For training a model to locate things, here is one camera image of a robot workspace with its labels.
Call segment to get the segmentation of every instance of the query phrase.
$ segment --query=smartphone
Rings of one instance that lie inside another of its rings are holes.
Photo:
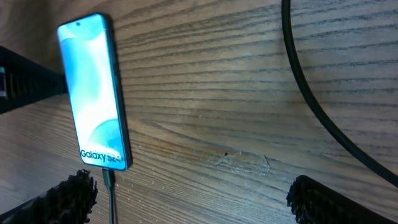
[[[80,157],[126,170],[132,164],[111,19],[95,13],[57,29]]]

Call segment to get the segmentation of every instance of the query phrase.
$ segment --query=wooden table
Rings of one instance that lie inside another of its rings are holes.
[[[398,222],[398,190],[348,154],[297,88],[280,0],[3,0],[0,45],[62,71],[55,30],[114,18],[134,165],[118,172],[119,223],[295,223],[285,197],[305,174]],[[398,3],[294,1],[294,36],[336,124],[398,173]],[[0,116],[0,213],[78,169],[68,96]]]

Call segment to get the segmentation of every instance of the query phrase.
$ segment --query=phone frame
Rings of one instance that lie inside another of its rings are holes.
[[[70,108],[71,108],[71,113],[72,113],[72,118],[73,118],[73,125],[75,127],[75,134],[76,134],[76,140],[78,144],[78,149],[79,149],[79,155],[81,161],[83,161],[84,164],[90,165],[90,166],[96,166],[96,167],[102,167],[106,169],[111,169],[111,170],[128,170],[128,168],[132,165],[132,153],[131,153],[131,146],[130,146],[130,137],[129,137],[129,130],[127,126],[127,117],[126,117],[126,110],[124,107],[124,98],[123,98],[123,91],[122,91],[122,86],[121,86],[121,77],[120,77],[120,72],[119,72],[119,64],[118,64],[118,54],[116,51],[116,40],[114,38],[114,32],[113,32],[113,23],[112,23],[112,18],[108,14],[102,13],[102,12],[94,12],[85,16],[80,16],[75,19],[72,19],[67,22],[61,23],[58,27],[57,30],[60,26],[69,24],[72,22],[75,22],[80,19],[84,19],[89,16],[93,15],[100,15],[104,21],[105,21],[105,32],[106,32],[106,41],[108,45],[108,53],[109,53],[109,64],[111,67],[111,75],[112,75],[112,82],[113,82],[113,92],[116,100],[116,111],[118,113],[118,121],[119,121],[119,127],[121,128],[121,138],[122,138],[122,144],[123,144],[123,155],[125,158],[125,166],[124,169],[115,169],[111,167],[104,167],[104,166],[99,166],[95,164],[88,164],[86,163],[83,158],[81,157],[80,153],[80,145],[79,145],[79,140],[76,132],[76,124],[75,124],[75,118],[73,117],[73,112],[72,112],[72,103],[71,99],[69,96],[69,103],[70,103]]]

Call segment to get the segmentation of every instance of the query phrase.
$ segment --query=phone screen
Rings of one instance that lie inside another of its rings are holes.
[[[105,18],[92,14],[61,25],[57,33],[81,159],[126,169]]]

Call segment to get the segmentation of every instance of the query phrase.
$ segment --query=black cable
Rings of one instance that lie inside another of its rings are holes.
[[[109,193],[109,223],[114,223],[114,172],[113,170],[102,169],[104,183]]]
[[[390,182],[392,185],[398,187],[398,176],[393,172],[382,166],[380,163],[372,159],[364,151],[362,151],[355,143],[353,143],[328,117],[322,107],[319,105],[317,99],[314,97],[300,65],[299,58],[294,45],[294,38],[292,33],[292,24],[290,18],[290,0],[282,0],[282,30],[284,33],[284,40],[286,46],[287,56],[289,57],[290,66],[296,79],[297,85],[300,88],[301,94],[312,112],[321,122],[321,124],[328,130],[328,132],[355,158],[362,162],[366,167],[371,169],[380,177]]]

